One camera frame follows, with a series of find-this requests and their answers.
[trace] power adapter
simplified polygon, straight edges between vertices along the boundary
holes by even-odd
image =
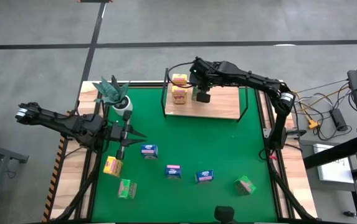
[[[330,116],[332,117],[333,123],[336,126],[336,129],[338,131],[347,131],[348,127],[343,115],[341,115],[340,109],[337,108],[337,109],[330,110],[329,113]]]

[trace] blue snack box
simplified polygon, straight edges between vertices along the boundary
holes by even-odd
[[[141,154],[145,159],[157,159],[158,158],[158,146],[157,145],[142,145]]]
[[[195,182],[197,184],[208,183],[211,182],[213,179],[214,179],[213,170],[200,171],[200,172],[196,172],[195,174]]]
[[[167,165],[164,170],[164,174],[167,178],[180,179],[181,178],[181,166],[179,165]]]

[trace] green snack box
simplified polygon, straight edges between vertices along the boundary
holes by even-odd
[[[257,188],[245,175],[234,182],[235,187],[243,195],[252,194]]]
[[[122,179],[118,189],[118,198],[134,199],[136,192],[136,183],[132,180]]]

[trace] white pot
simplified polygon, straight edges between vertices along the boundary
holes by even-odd
[[[124,111],[133,111],[133,104],[130,100],[130,97],[125,96],[126,100],[128,100],[128,104],[124,108],[116,108],[115,106],[112,106],[113,109],[116,111],[116,114],[119,114],[120,116],[123,116]]]

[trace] potted plant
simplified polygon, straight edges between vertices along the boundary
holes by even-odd
[[[130,98],[126,95],[128,91],[128,83],[120,88],[115,76],[112,75],[112,82],[110,83],[102,77],[101,83],[92,84],[103,95],[102,99],[95,99],[94,101],[103,102],[107,106],[112,106],[120,116],[123,116],[123,113],[126,110],[133,110],[133,104]]]

